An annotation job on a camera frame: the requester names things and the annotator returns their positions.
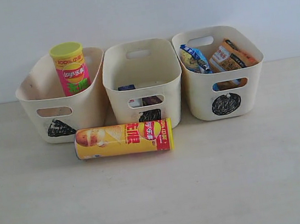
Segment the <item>cream bin triangle mark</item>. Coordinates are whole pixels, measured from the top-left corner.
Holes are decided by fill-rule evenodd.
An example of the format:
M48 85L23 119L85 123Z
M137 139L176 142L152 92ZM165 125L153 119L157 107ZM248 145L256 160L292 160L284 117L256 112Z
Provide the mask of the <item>cream bin triangle mark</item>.
M41 138L48 143L73 142L76 130L102 127L109 99L102 82L104 51L83 49L91 79L84 91L65 96L50 55L41 57L15 96Z

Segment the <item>cream bin circle mark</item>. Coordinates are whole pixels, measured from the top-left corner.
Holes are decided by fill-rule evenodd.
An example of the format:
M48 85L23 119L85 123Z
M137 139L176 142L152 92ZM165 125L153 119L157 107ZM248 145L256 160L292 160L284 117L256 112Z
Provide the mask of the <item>cream bin circle mark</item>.
M189 41L204 37L212 37L213 42L208 45L195 44L193 47L200 49L207 58L214 54L226 38L251 54L257 64L214 74L195 73L182 65L182 87L191 113L206 121L246 114L254 107L264 55L238 30L220 25L175 35L172 44L178 58L181 58L180 45L188 45Z

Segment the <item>blue instant noodle bag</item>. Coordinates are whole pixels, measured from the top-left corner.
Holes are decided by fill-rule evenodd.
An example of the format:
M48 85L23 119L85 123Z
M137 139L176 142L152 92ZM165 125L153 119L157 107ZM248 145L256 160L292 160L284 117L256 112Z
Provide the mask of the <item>blue instant noodle bag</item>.
M188 70L199 74L213 73L204 54L197 48L182 44L180 45L180 55L182 63Z

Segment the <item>cream bin square mark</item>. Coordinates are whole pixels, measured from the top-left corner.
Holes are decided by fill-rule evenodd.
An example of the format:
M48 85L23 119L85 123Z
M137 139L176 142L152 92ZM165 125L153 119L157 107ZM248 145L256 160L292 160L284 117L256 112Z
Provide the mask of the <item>cream bin square mark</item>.
M142 122L158 110L175 128L181 120L181 75L178 57L167 39L146 39L109 48L103 60L103 86L118 124ZM135 90L118 91L134 84ZM143 106L144 97L162 103Z

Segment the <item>pink Lays chips can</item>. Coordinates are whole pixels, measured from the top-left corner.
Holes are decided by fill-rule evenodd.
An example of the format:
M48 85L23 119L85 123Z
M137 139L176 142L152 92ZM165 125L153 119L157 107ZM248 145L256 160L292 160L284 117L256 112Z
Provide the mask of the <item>pink Lays chips can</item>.
M91 85L88 67L79 42L57 44L49 51L65 96L76 95Z

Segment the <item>small purple snack packet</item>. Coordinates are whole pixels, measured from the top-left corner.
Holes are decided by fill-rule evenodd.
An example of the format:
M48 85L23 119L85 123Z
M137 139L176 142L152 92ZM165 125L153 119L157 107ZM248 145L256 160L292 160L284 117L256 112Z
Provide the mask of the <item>small purple snack packet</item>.
M143 106L158 105L162 100L158 96L149 96L142 98Z

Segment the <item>yellow Lays chips can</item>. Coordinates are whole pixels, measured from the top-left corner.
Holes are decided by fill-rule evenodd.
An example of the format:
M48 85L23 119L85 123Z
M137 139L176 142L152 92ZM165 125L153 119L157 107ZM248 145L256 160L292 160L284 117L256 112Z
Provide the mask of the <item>yellow Lays chips can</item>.
M80 160L165 151L174 147L169 118L80 129L76 132L74 143Z

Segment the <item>orange instant noodle bag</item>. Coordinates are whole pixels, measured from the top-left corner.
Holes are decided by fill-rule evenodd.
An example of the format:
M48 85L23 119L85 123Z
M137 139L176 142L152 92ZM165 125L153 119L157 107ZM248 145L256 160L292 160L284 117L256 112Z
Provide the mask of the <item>orange instant noodle bag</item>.
M253 55L241 50L229 39L223 39L221 45L208 60L213 73L239 70L258 64ZM240 88L246 85L247 78L236 78L230 81L223 81L216 84L218 90Z

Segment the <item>blue foil snack package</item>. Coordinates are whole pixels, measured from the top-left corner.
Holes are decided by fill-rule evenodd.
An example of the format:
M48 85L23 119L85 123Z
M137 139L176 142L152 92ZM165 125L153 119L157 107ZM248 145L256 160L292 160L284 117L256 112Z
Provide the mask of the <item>blue foil snack package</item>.
M118 87L118 91L128 91L128 90L135 90L134 84L123 85L121 87Z

